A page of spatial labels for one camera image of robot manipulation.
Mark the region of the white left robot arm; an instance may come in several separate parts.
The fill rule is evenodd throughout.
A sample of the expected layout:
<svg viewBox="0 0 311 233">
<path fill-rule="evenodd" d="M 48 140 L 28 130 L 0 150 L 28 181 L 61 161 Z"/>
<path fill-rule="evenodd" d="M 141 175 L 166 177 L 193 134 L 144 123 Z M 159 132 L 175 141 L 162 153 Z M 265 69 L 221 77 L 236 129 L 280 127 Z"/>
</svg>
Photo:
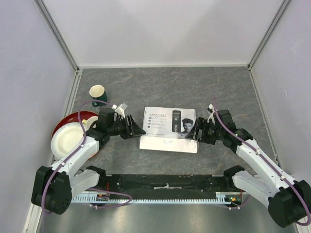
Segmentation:
<svg viewBox="0 0 311 233">
<path fill-rule="evenodd" d="M 120 136 L 127 140 L 145 134 L 131 115 L 121 117 L 112 109 L 102 109 L 98 114 L 98 120 L 84 131 L 82 139 L 68 155 L 50 167 L 41 166 L 37 170 L 31 196 L 32 204 L 41 207 L 44 212 L 61 215 L 68 209 L 71 200 L 82 192 L 90 188 L 96 191 L 105 189 L 105 170 L 89 166 L 81 174 L 77 174 L 79 168 L 96 154 L 110 137 Z"/>
</svg>

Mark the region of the white cardboard box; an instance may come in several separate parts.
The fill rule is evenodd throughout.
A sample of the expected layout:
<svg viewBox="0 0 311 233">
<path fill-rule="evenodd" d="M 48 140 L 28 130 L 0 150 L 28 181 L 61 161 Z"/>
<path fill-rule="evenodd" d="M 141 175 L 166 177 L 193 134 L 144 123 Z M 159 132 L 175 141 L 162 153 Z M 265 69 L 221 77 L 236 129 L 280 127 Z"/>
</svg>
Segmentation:
<svg viewBox="0 0 311 233">
<path fill-rule="evenodd" d="M 190 132 L 194 129 L 194 109 L 145 107 L 139 148 L 171 152 L 197 153 L 198 142 Z"/>
</svg>

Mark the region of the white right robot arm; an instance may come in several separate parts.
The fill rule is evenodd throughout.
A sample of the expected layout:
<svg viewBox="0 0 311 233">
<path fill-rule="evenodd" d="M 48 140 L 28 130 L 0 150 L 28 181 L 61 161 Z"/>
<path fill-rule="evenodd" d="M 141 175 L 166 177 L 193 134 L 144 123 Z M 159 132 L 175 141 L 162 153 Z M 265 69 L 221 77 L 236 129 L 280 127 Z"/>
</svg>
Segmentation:
<svg viewBox="0 0 311 233">
<path fill-rule="evenodd" d="M 270 159 L 256 139 L 245 129 L 237 128 L 228 110 L 215 110 L 211 105 L 207 119 L 196 119 L 189 136 L 201 143 L 214 145 L 221 141 L 258 174 L 250 175 L 243 167 L 234 166 L 224 172 L 223 187 L 247 192 L 268 210 L 274 222 L 285 228 L 293 223 L 311 223 L 311 187 L 297 181 Z"/>
</svg>

